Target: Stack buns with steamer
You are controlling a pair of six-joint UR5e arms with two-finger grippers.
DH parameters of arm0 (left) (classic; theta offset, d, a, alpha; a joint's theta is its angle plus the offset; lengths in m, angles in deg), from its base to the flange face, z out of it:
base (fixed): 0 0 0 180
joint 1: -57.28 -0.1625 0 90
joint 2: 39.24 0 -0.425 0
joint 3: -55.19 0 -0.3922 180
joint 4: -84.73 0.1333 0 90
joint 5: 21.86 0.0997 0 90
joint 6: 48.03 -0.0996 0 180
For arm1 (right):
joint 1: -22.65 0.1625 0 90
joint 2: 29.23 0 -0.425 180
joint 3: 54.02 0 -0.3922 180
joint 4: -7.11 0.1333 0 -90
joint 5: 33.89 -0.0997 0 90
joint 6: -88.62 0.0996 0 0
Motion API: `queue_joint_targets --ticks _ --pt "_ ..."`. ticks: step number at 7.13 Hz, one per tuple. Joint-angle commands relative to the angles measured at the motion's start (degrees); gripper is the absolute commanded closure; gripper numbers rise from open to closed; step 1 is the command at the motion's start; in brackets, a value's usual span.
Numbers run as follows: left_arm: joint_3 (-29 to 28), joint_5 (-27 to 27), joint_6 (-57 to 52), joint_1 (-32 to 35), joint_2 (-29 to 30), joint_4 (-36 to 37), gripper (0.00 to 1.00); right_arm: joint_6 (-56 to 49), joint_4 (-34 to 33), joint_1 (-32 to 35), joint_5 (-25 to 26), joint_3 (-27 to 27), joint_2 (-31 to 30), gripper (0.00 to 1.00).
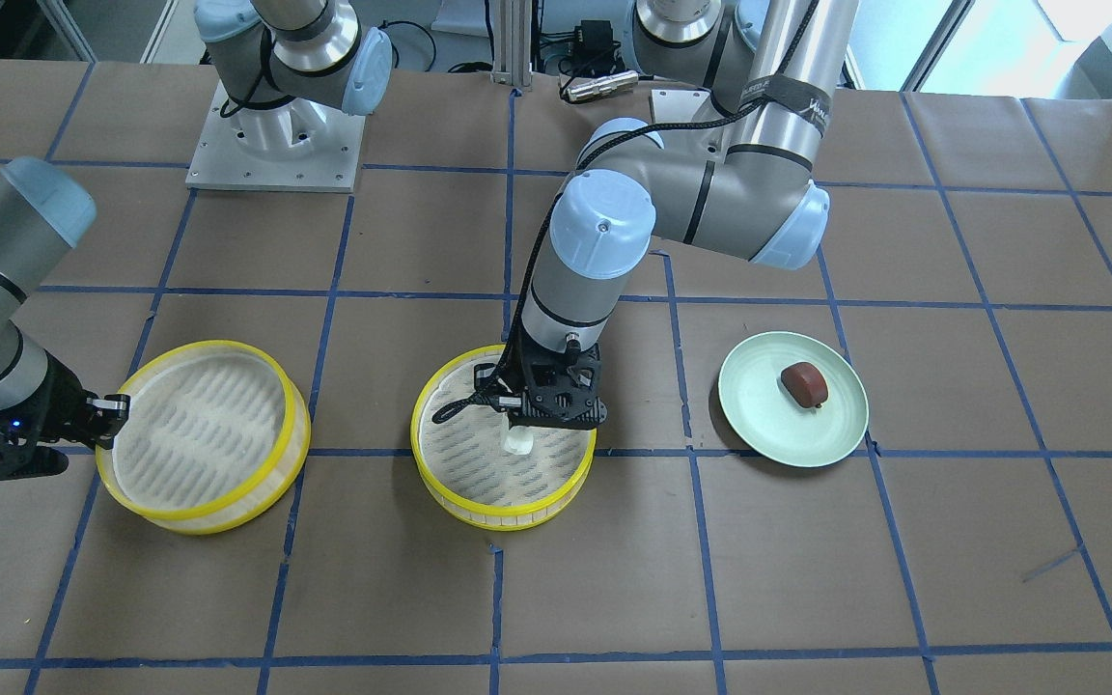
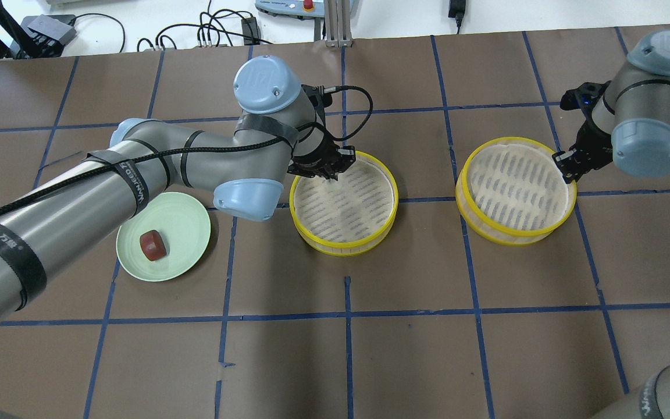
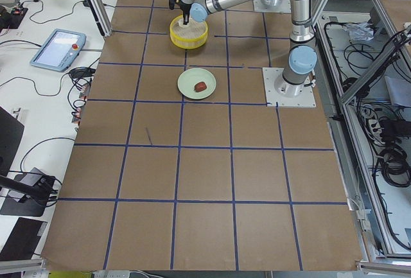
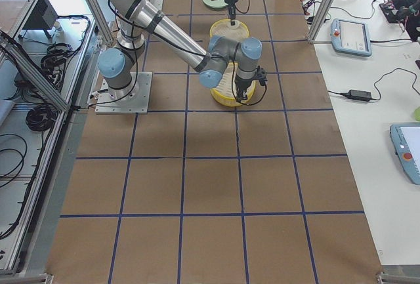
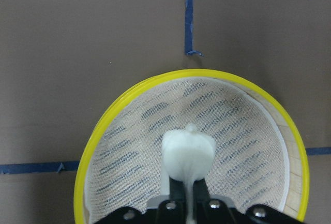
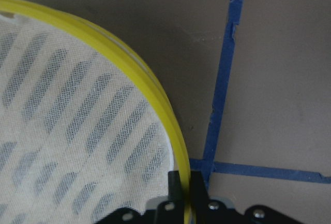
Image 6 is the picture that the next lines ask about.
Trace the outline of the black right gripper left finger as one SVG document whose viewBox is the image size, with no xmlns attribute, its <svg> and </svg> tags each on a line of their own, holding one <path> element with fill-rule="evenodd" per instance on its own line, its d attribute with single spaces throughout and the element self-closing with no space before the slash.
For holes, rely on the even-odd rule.
<svg viewBox="0 0 331 224">
<path fill-rule="evenodd" d="M 168 172 L 168 200 L 177 201 L 182 198 L 182 185 L 178 171 Z"/>
</svg>

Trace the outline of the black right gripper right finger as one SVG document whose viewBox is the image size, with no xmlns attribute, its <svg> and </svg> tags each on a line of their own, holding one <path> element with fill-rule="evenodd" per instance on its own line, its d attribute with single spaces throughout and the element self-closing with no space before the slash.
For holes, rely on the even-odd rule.
<svg viewBox="0 0 331 224">
<path fill-rule="evenodd" d="M 206 203 L 209 200 L 201 171 L 191 171 L 190 200 L 191 203 Z"/>
</svg>

